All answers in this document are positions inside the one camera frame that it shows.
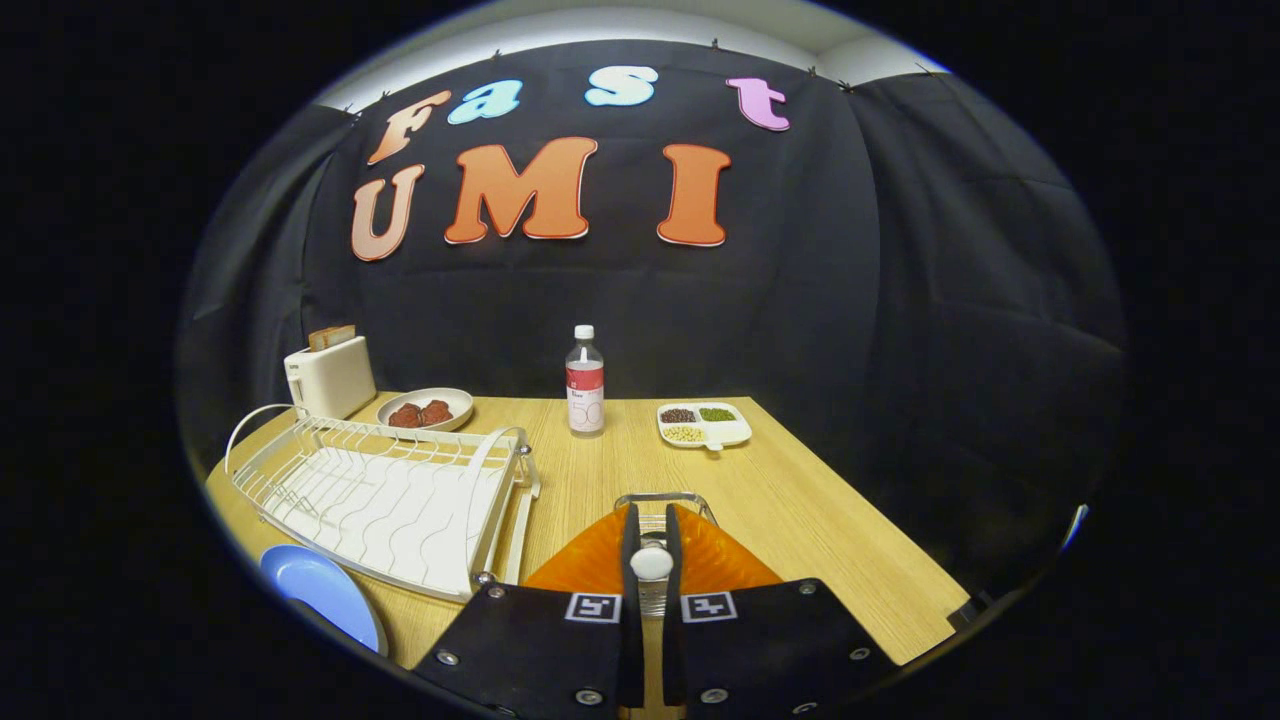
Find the green beans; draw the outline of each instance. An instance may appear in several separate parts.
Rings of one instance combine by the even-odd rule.
[[[709,423],[718,421],[718,420],[736,420],[737,419],[737,418],[733,416],[732,413],[730,413],[728,410],[723,410],[721,407],[699,407],[698,413],[701,414],[703,420],[707,420]]]

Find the beans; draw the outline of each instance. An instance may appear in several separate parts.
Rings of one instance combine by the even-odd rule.
[[[689,425],[672,425],[669,428],[663,428],[662,434],[667,439],[673,439],[676,442],[703,442],[707,439],[707,433],[704,433],[701,428],[691,428]]]
[[[694,416],[692,410],[685,410],[684,407],[673,407],[671,410],[667,410],[666,413],[659,415],[659,418],[662,418],[663,423],[692,423],[694,420],[698,419]]]
[[[703,420],[717,421],[717,420],[736,420],[733,414],[722,407],[699,407],[699,413],[703,415]]]

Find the blue plate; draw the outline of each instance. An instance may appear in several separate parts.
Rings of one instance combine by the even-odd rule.
[[[357,642],[387,655],[387,634],[356,583],[337,562],[297,544],[262,553],[262,571],[285,598],[300,600]]]

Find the plastic bottle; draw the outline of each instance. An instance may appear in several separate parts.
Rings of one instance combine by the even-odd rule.
[[[568,429],[576,437],[604,432],[604,356],[591,345],[595,328],[576,325],[577,345],[564,359],[564,392],[568,395]]]

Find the table surface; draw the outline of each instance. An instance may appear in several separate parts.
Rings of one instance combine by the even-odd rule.
[[[379,393],[349,419],[376,423],[378,407],[396,395]],[[716,454],[676,448],[659,437],[658,406],[681,400],[609,400],[604,433],[577,438],[568,432],[563,398],[475,398],[471,419],[454,432],[484,434],[522,427],[541,475],[521,580],[608,514],[618,497],[692,491],[707,500],[721,528],[783,580],[820,578],[895,662],[905,664],[952,634],[947,615],[965,603],[965,591],[763,407],[749,397],[689,400],[730,402],[751,425],[749,441]],[[242,439],[230,452],[232,469],[293,420],[294,413],[284,410]],[[205,487],[216,514],[255,565],[268,547],[294,542],[259,520],[221,462]],[[512,498],[512,507],[518,497]],[[641,511],[660,512],[662,503],[646,503]],[[495,573],[506,570],[513,515],[508,512],[499,537]],[[361,573],[351,575],[387,626],[392,660],[404,667],[421,660],[462,607]],[[660,705],[660,620],[645,620],[649,707],[632,717],[676,716],[676,708]]]

